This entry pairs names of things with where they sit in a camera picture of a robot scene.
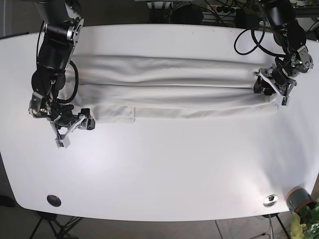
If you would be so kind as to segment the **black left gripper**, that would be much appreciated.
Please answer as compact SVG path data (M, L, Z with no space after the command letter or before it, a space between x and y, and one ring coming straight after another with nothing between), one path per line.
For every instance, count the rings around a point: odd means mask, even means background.
M308 73L313 68L313 59L308 50L297 50L291 54L277 54L270 52L275 57L275 67L272 72L254 72L257 81L254 84L255 94L272 96L277 94L275 103L278 106L287 106L290 93L297 85L292 82L300 73Z

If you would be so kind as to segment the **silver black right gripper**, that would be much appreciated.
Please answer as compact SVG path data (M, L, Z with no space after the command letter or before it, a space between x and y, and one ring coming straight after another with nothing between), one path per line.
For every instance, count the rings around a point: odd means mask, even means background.
M55 142L58 148L67 148L70 145L69 135L75 129L94 130L96 122L91 115L75 115L74 106L70 102L75 98L75 90L70 98L62 100L53 98L50 93L43 96L33 92L29 103L29 114L36 119L47 119L54 125Z

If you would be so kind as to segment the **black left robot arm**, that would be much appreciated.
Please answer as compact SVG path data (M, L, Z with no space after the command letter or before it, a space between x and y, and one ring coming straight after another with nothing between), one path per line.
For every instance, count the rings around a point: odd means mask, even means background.
M236 11L235 25L244 32L251 33L255 46L239 55L249 55L260 49L275 58L269 68L260 68L254 73L256 82L249 103L261 106L279 100L286 106L289 94L296 86L296 77L308 73L313 68L313 59L306 46L306 32L299 25L294 7L289 0L257 0L259 11L243 7ZM274 40L283 53L274 53L262 46L266 30L273 33Z

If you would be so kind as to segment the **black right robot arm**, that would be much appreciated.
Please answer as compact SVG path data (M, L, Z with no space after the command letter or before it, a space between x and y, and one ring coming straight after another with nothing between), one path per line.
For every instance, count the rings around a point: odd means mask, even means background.
M81 7L77 0L36 0L34 4L43 20L39 33L44 38L37 41L29 113L36 119L47 119L56 135L57 146L66 148L70 145L68 137L75 129L95 128L90 110L82 109L75 115L71 104L79 87L78 69L71 57L84 19L80 15ZM74 70L74 90L68 99L60 99L58 95L65 86L68 66Z

